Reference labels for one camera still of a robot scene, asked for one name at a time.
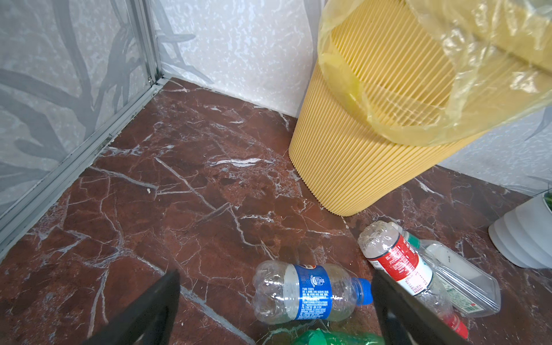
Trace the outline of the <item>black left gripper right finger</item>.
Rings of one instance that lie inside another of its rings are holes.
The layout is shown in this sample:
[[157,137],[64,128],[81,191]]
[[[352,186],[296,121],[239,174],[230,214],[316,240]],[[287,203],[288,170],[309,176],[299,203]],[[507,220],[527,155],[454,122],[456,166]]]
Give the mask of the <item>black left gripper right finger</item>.
[[386,344],[467,344],[389,275],[377,271],[372,297]]

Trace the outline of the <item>green soda bottle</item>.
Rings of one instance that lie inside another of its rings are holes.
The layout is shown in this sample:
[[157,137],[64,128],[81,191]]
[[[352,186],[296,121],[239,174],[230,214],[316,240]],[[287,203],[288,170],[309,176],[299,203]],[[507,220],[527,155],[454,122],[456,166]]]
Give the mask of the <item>green soda bottle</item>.
[[299,336],[292,345],[382,345],[385,340],[376,334],[348,334],[340,331],[309,330]]

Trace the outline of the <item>clear bottle red label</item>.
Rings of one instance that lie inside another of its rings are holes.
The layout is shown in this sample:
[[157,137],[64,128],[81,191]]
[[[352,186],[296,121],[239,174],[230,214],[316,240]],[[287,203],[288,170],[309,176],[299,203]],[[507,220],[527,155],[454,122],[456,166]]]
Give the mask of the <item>clear bottle red label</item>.
[[468,339],[469,331],[455,314],[441,280],[403,234],[403,228],[395,222],[375,221],[362,231],[357,242],[375,269],[389,275],[461,338]]

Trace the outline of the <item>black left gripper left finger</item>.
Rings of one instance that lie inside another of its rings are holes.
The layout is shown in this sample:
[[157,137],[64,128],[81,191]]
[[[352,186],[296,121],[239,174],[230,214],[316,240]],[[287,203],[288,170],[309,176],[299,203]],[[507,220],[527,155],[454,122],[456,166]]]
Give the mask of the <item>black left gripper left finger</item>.
[[180,274],[166,273],[84,344],[168,344],[178,312]]

